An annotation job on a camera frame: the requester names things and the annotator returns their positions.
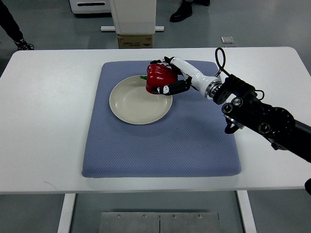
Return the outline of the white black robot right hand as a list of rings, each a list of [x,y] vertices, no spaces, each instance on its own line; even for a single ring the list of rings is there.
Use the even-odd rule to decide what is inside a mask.
[[[162,64],[171,68],[178,75],[178,81],[168,85],[169,93],[166,96],[186,92],[193,87],[203,97],[212,99],[222,85],[222,81],[216,76],[204,75],[200,70],[179,57],[165,57],[163,60],[154,60],[150,64]]]

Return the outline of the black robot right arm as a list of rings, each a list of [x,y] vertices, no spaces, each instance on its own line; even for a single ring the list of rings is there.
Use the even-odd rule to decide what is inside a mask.
[[[210,88],[208,96],[222,106],[225,133],[232,134],[247,127],[267,139],[273,149],[288,150],[310,162],[310,126],[294,119],[284,108],[261,102],[257,93],[253,86],[234,75]]]

